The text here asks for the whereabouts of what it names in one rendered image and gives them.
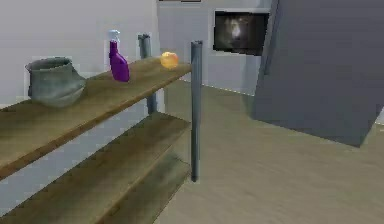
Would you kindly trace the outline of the orange-yellow apple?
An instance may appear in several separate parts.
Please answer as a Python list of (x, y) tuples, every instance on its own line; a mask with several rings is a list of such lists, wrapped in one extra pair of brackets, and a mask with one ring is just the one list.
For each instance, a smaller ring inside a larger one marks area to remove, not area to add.
[(163, 52), (160, 56), (160, 63), (164, 68), (173, 69), (179, 64), (179, 57), (174, 52)]

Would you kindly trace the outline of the purple spray bottle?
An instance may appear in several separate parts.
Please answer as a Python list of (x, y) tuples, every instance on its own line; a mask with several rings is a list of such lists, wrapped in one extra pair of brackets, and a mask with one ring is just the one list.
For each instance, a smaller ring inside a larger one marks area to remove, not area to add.
[(110, 68), (116, 81), (128, 82), (130, 79), (128, 63), (118, 50), (119, 34), (118, 30), (108, 31)]

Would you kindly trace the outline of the wooden shelf with grey posts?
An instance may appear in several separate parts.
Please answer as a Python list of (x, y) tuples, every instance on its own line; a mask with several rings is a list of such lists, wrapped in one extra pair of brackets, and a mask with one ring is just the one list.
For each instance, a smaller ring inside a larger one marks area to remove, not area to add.
[[(129, 82), (108, 72), (88, 79), (74, 104), (47, 107), (26, 100), (0, 110), (0, 181), (141, 100), (138, 124), (0, 216), (0, 224), (153, 224), (185, 180), (197, 180), (200, 151), (202, 41), (189, 62), (164, 68), (138, 38), (141, 58)], [(158, 90), (191, 76), (189, 121), (155, 108)]]

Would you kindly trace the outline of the grey fridge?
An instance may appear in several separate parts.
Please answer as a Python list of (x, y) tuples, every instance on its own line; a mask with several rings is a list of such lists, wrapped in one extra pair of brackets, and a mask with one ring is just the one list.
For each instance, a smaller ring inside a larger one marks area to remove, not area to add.
[(271, 0), (254, 119), (359, 147), (384, 109), (384, 0)]

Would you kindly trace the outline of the grey-green ceramic pot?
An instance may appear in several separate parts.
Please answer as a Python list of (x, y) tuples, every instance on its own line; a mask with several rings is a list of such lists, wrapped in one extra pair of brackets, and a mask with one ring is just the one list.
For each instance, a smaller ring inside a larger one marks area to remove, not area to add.
[(29, 72), (28, 96), (51, 107), (66, 107), (82, 94), (86, 79), (66, 57), (35, 60), (25, 66)]

